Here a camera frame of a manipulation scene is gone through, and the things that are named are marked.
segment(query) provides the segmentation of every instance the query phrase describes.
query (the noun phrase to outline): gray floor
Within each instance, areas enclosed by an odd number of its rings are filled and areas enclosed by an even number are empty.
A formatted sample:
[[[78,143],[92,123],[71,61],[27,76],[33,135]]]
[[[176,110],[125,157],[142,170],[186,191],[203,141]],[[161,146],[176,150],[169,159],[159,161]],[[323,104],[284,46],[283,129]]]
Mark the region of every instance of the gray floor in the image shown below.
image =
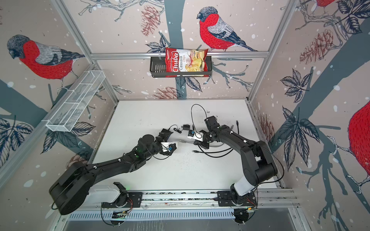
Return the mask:
[[[106,225],[103,221],[70,221],[65,231],[274,231],[295,230],[287,208],[259,208],[245,225],[232,219],[220,220],[164,220],[126,221],[120,227]]]

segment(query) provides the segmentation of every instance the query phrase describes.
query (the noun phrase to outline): bird beak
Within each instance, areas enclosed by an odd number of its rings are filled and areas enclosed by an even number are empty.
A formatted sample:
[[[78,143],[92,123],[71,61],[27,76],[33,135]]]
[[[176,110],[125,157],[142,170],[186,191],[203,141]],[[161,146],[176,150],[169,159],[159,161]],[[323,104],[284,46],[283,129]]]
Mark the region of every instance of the bird beak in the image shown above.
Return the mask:
[[[10,54],[10,56],[14,59],[16,56],[15,56],[15,54],[14,54],[14,51],[13,50],[10,50],[9,51],[9,54]]]

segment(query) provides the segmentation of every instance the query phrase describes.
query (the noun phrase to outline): white table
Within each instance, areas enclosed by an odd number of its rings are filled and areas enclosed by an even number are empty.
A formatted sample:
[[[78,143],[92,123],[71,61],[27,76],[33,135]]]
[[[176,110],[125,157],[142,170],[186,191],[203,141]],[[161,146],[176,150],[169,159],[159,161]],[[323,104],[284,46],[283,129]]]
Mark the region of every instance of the white table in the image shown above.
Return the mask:
[[[179,128],[183,124],[192,124],[190,108],[195,103],[205,108],[207,116],[215,116],[220,125],[230,127],[234,125],[235,132],[238,120],[241,136],[259,140],[244,100],[120,101],[94,163],[115,159],[125,152],[130,152],[137,145],[139,138],[145,134],[155,137],[162,128],[168,129],[173,124],[177,124]],[[193,119],[198,131],[202,129],[207,131],[201,107],[193,107]],[[186,140],[187,131],[181,134],[174,132],[168,141],[175,142],[179,139]],[[208,151],[227,148],[229,146],[224,144],[218,148],[212,147]],[[99,184],[112,184],[118,181],[128,190],[221,190],[229,189],[231,184],[243,176],[241,157],[236,151],[222,158],[211,158],[203,153],[194,153],[192,150],[198,150],[198,147],[178,143],[178,148],[166,160],[151,158],[140,169],[113,176]],[[276,184],[262,184],[259,188],[276,188]]]

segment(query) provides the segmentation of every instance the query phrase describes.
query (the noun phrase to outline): robotic arm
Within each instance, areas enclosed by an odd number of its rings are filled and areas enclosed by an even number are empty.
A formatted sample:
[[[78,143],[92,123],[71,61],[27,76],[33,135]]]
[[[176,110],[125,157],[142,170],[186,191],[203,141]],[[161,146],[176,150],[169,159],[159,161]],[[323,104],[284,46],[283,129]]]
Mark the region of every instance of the robotic arm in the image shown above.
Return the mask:
[[[214,116],[206,118],[205,122],[208,132],[202,130],[197,133],[189,129],[188,137],[196,139],[194,144],[205,149],[209,149],[209,143],[214,141],[228,144],[241,155],[244,176],[232,184],[227,194],[230,198],[222,199],[229,199],[234,204],[243,204],[253,188],[278,173],[272,156],[266,149],[267,145],[263,141],[248,140],[234,133],[226,125],[220,126]],[[138,145],[131,152],[124,153],[122,157],[114,160],[96,164],[74,163],[49,190],[60,214],[69,214],[82,205],[94,184],[121,173],[135,171],[155,154],[172,155],[176,150],[176,144],[167,143],[172,133],[162,129],[155,139],[152,135],[145,135],[139,139]],[[120,183],[114,184],[121,192],[120,197],[116,199],[116,205],[123,205],[128,200],[127,191]]]

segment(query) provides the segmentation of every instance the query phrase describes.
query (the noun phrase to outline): bag of chips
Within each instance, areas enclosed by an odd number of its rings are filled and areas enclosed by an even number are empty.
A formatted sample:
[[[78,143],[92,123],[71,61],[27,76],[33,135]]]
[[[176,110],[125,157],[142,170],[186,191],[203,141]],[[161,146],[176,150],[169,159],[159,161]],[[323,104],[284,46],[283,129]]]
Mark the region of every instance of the bag of chips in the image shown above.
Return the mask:
[[[184,50],[166,48],[166,71],[167,72],[195,72],[208,71],[205,59],[208,49],[206,50]],[[208,77],[208,75],[184,75],[184,76],[198,76]]]

